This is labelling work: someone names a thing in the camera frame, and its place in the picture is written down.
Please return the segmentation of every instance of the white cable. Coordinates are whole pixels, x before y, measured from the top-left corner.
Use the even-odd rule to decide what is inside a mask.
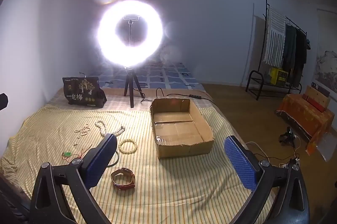
[[[300,141],[300,145],[295,149],[295,152],[299,147],[301,147],[301,139],[299,137],[296,137],[296,138],[298,138],[298,140]]]
[[[267,154],[261,149],[260,145],[258,145],[257,143],[255,143],[255,142],[253,142],[253,141],[249,141],[249,142],[247,142],[246,144],[250,144],[250,143],[254,143],[257,147],[259,147],[259,149],[261,150],[261,152],[266,156],[266,159],[267,159],[267,160],[269,161],[269,163],[270,163],[270,160],[269,160]]]

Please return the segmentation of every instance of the yellow box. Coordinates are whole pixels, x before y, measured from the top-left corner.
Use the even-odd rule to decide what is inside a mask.
[[[272,77],[270,83],[275,86],[285,86],[288,78],[288,72],[283,71],[282,69],[272,67],[270,69],[269,75]]]

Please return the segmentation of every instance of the cardboard box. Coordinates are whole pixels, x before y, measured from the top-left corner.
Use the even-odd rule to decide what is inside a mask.
[[[324,96],[329,98],[330,92],[323,88],[322,86],[319,86],[317,83],[312,82],[311,87],[315,88],[318,92],[321,92]]]
[[[212,129],[191,100],[155,99],[150,112],[158,158],[195,156],[211,151]]]
[[[307,86],[305,95],[307,95],[309,98],[312,98],[315,102],[320,104],[323,107],[324,111],[328,108],[330,98],[327,98],[321,92],[317,91],[315,88]]]

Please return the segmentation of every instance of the black bag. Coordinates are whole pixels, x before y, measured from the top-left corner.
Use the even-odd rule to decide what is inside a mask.
[[[99,87],[98,77],[63,78],[63,84],[69,104],[102,108],[107,102],[104,91]]]

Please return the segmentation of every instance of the screw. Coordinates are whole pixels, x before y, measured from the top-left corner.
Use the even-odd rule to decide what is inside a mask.
[[[298,170],[300,169],[300,167],[299,167],[297,164],[294,164],[294,165],[293,165],[293,169],[294,169],[295,171],[298,171]]]
[[[81,161],[82,161],[82,159],[80,159],[80,158],[74,158],[74,159],[71,161],[71,163],[72,163],[73,165],[77,165],[77,164],[80,164]]]
[[[44,169],[47,168],[48,166],[49,166],[49,162],[44,162],[41,164],[41,167]]]
[[[270,163],[268,160],[261,160],[260,161],[260,165],[263,166],[263,167],[269,167]]]

